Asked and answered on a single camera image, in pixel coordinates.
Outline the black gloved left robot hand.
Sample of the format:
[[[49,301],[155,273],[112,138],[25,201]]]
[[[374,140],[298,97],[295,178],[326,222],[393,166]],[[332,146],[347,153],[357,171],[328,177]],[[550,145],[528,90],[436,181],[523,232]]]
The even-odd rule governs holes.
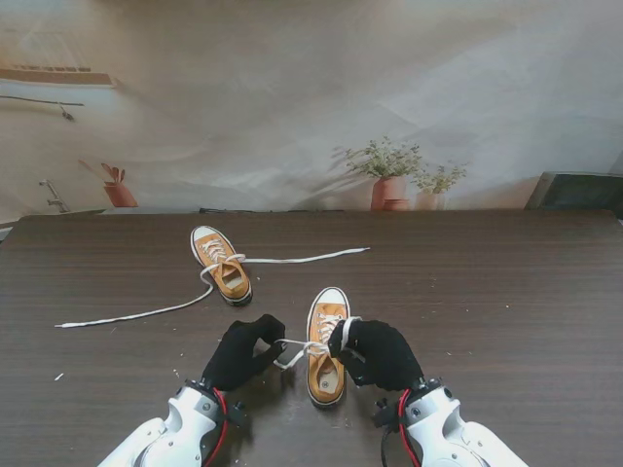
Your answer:
[[[202,380],[219,391],[236,390],[271,366],[285,350],[284,338],[284,324],[272,315],[235,321],[205,366]]]

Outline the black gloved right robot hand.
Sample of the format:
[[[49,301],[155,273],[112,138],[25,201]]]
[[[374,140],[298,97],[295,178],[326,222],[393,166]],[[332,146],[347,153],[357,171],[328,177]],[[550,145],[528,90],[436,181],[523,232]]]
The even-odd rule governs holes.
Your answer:
[[[379,320],[341,320],[328,340],[332,358],[342,363],[357,386],[385,391],[415,387],[423,371],[410,345],[394,327]]]

